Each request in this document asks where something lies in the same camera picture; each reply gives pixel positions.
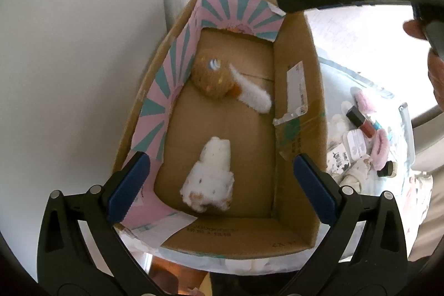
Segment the person right hand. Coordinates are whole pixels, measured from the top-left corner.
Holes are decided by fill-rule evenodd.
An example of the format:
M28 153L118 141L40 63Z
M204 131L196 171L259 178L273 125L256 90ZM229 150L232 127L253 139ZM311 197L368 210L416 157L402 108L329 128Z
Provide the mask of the person right hand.
M410 37L420 40L427 40L425 33L422 30L422 24L415 19L404 22L403 29ZM428 77L433 87L433 94L439 105L443 110L444 105L444 62L438 55L430 48L427 58Z

